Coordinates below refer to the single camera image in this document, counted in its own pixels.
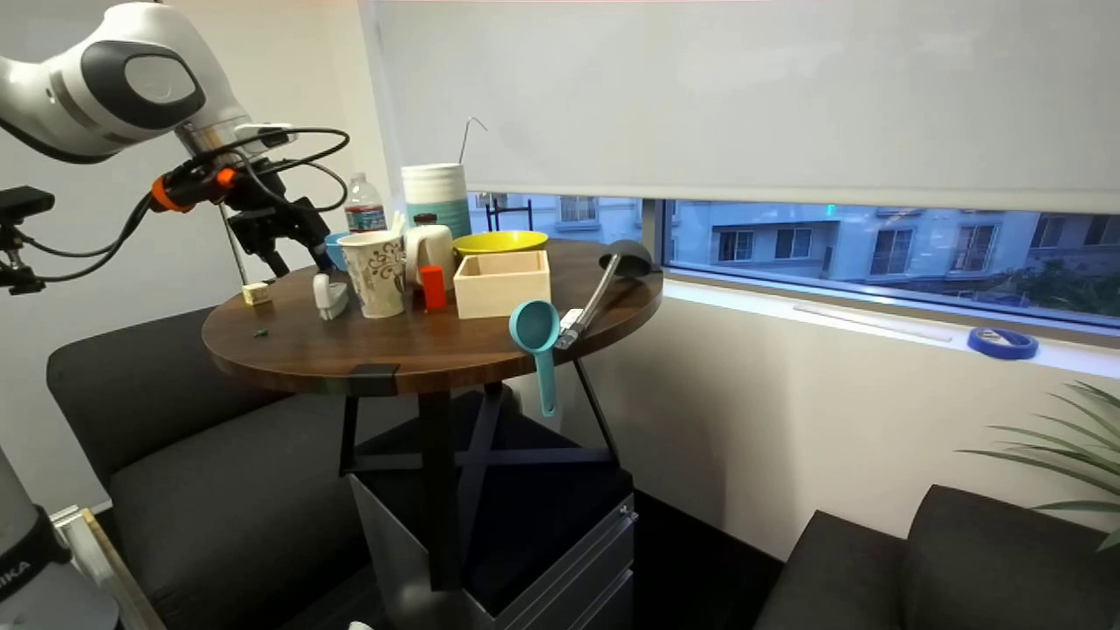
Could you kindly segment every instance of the green leaf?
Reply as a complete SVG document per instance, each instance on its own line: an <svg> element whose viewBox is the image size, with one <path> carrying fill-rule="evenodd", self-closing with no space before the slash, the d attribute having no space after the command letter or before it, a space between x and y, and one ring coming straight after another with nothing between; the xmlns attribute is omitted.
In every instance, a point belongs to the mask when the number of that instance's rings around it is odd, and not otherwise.
<svg viewBox="0 0 1120 630"><path fill-rule="evenodd" d="M1075 463L1075 465L1087 465L1087 468L1100 468L1107 472L1117 491L1120 491L1120 463L1109 463L1109 459L1100 459L1096 453L1085 453L1085 447L1051 447L1051 445L1010 445L1010 453L1034 453L1034 454L1051 454L1057 463Z"/></svg>
<svg viewBox="0 0 1120 630"><path fill-rule="evenodd" d="M1087 403L1067 400L1067 397L1057 397L1057 400L1075 406L1087 419L1096 419L1107 435L1120 438L1120 400L1117 397L1109 397L1087 381L1072 384L1072 391L1078 391Z"/></svg>
<svg viewBox="0 0 1120 630"><path fill-rule="evenodd" d="M1051 472L1082 481L1082 483L1087 483L1087 487L1100 487L1100 491L1120 496L1120 481L1100 481L1100 477L1087 477L1087 472L1082 472L1082 468L1057 465L1057 463L1051 463L1051 459L1018 454L1018 453L982 453L982 447L964 447L964 453L969 453L969 454L985 454L985 459L1018 463L1018 465L1033 465L1033 468L1051 468Z"/></svg>
<svg viewBox="0 0 1120 630"><path fill-rule="evenodd" d="M1040 510L1120 510L1120 504L1109 504L1109 502L1057 502L1057 504L1040 504Z"/></svg>
<svg viewBox="0 0 1120 630"><path fill-rule="evenodd" d="M1120 530L1107 537L1107 542L1100 542L1100 549L1120 549Z"/></svg>
<svg viewBox="0 0 1120 630"><path fill-rule="evenodd" d="M999 431L999 435L1018 435L1018 438L1034 438L1034 442L1041 442L1041 445L1060 445L1060 447L1078 447L1078 453L1093 453L1093 447L1096 447L1096 445L1067 442L1067 438L1041 435L1041 431L1029 431L1029 426L996 424L995 431Z"/></svg>
<svg viewBox="0 0 1120 630"><path fill-rule="evenodd" d="M1082 435L1082 438L1087 438L1087 442L1100 442L1101 447L1109 447L1109 453L1120 453L1120 438L1109 438L1109 435L1096 435L1096 431L1087 431L1087 426L1082 426L1082 424L1075 424L1075 419L1064 419L1064 416L1046 416L1046 414L1040 414L1046 424L1057 424L1057 426L1064 426L1064 431L1075 431L1075 435Z"/></svg>

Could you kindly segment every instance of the green object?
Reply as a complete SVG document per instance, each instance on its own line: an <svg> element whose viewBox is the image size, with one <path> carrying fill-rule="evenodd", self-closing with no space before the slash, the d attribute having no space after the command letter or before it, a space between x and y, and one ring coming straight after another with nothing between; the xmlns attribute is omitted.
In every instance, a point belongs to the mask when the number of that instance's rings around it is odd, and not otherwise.
<svg viewBox="0 0 1120 630"><path fill-rule="evenodd" d="M548 300L526 300L508 321L509 340L530 354L540 381L540 414L555 416L551 347L560 340L560 316Z"/></svg>
<svg viewBox="0 0 1120 630"><path fill-rule="evenodd" d="M467 208L464 200L439 200L439 202L410 202L410 214L435 214L436 224L448 224L452 238L467 235Z"/></svg>
<svg viewBox="0 0 1120 630"><path fill-rule="evenodd" d="M1075 381L1072 397L1057 400L1072 406L1067 416L1040 416L1040 426L995 426L1016 442L964 453L1046 468L1107 495L1107 502L1057 502L1040 504L1040 510L1120 516L1120 400L1085 381ZM1100 549L1120 549L1120 530L1111 530Z"/></svg>

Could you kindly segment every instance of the white cup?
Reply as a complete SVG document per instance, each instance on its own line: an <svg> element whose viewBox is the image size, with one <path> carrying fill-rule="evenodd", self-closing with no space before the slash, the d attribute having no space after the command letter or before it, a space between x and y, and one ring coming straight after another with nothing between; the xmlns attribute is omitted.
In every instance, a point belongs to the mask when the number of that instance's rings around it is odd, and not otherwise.
<svg viewBox="0 0 1120 630"><path fill-rule="evenodd" d="M392 320L406 311L406 255L397 230L344 235L350 287L365 320Z"/></svg>
<svg viewBox="0 0 1120 630"><path fill-rule="evenodd" d="M411 216L435 214L452 238L467 235L464 174L458 161L402 168L406 208Z"/></svg>

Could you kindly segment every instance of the red object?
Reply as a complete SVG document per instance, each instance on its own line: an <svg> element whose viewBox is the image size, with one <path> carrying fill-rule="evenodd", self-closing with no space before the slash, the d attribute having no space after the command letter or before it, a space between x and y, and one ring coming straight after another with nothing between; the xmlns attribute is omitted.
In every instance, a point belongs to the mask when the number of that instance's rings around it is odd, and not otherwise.
<svg viewBox="0 0 1120 630"><path fill-rule="evenodd" d="M425 311L448 307L448 292L443 292L443 269L439 266L418 266L418 292L423 292L423 307Z"/></svg>

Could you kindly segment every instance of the window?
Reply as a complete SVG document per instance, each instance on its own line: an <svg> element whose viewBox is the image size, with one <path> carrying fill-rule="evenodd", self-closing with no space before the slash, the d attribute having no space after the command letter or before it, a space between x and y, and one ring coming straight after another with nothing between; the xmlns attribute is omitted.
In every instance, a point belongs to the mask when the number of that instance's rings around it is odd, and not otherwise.
<svg viewBox="0 0 1120 630"><path fill-rule="evenodd" d="M719 238L719 251L717 258L730 262L730 258L752 258L752 230L717 230Z"/></svg>
<svg viewBox="0 0 1120 630"><path fill-rule="evenodd" d="M812 230L805 230L805 229L781 229L781 230L775 230L773 258L808 258L808 243L812 243Z"/></svg>
<svg viewBox="0 0 1120 630"><path fill-rule="evenodd" d="M880 298L1120 334L1120 216L841 202L666 202L666 266L764 283Z"/></svg>
<svg viewBox="0 0 1120 630"><path fill-rule="evenodd" d="M473 196L473 230L486 230L486 196L508 196L508 202L530 202L530 229L548 238L578 238L578 243L641 243L641 200L631 196L530 196L530 192L474 192ZM501 224L508 230L526 230L528 224L509 221Z"/></svg>
<svg viewBox="0 0 1120 630"><path fill-rule="evenodd" d="M870 272L901 272L911 258L911 230L877 230Z"/></svg>
<svg viewBox="0 0 1120 630"><path fill-rule="evenodd" d="M1040 216L1040 229L1034 229L1034 250L1052 250L1060 244L1060 230L1064 230L1064 216Z"/></svg>
<svg viewBox="0 0 1120 630"><path fill-rule="evenodd" d="M952 269L978 272L985 266L995 224L964 224L959 229Z"/></svg>

